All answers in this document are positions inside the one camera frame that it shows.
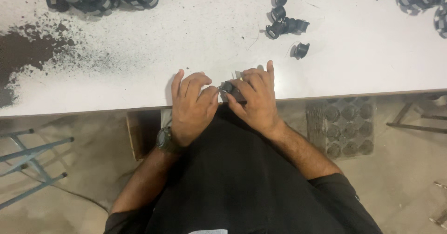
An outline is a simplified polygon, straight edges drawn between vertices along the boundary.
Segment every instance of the dust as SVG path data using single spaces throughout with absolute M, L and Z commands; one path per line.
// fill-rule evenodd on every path
M 43 70 L 42 65 L 54 60 L 56 54 L 72 55 L 70 46 L 74 46 L 75 41 L 64 36 L 67 27 L 62 23 L 44 27 L 39 29 L 39 22 L 11 26 L 0 35 L 0 108 L 11 105 L 15 99 L 14 90 L 7 88 L 9 83 L 15 82 L 15 79 L 10 80 L 12 73 L 23 72 L 26 65 Z M 49 29 L 59 32 L 59 36 L 51 35 L 53 30 Z

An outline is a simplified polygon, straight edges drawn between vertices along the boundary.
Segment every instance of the shirt sleeve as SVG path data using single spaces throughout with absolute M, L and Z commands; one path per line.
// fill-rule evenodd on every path
M 382 233 L 346 176 L 336 173 L 308 182 L 323 194 L 322 200 L 326 201 L 328 210 L 354 233 Z
M 114 213 L 105 222 L 104 234 L 139 234 L 144 233 L 152 216 L 151 207 Z

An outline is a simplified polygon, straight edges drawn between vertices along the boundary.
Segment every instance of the black wristwatch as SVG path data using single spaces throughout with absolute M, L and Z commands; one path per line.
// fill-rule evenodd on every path
M 182 154 L 186 148 L 177 145 L 171 137 L 171 127 L 160 129 L 157 134 L 157 147 L 164 152 Z

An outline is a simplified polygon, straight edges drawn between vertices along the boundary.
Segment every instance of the table surface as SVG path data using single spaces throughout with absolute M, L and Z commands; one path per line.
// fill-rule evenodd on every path
M 447 41 L 433 27 L 435 8 L 411 16 L 396 0 L 288 0 L 287 16 L 310 25 L 277 40 L 264 32 L 271 8 L 272 0 L 159 0 L 152 10 L 98 18 L 49 12 L 45 0 L 1 0 L 2 34 L 40 22 L 41 36 L 74 45 L 41 62 L 42 70 L 12 73 L 15 99 L 0 116 L 169 106 L 180 68 L 204 71 L 218 86 L 268 60 L 277 99 L 447 88 Z M 66 29 L 56 31 L 59 24 Z M 297 60 L 290 49 L 299 42 L 310 50 Z

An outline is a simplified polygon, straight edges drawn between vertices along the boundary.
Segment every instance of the egg tray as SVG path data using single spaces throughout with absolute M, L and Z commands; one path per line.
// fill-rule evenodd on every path
M 306 109 L 308 138 L 331 159 L 371 155 L 375 111 L 373 97 L 321 100 Z

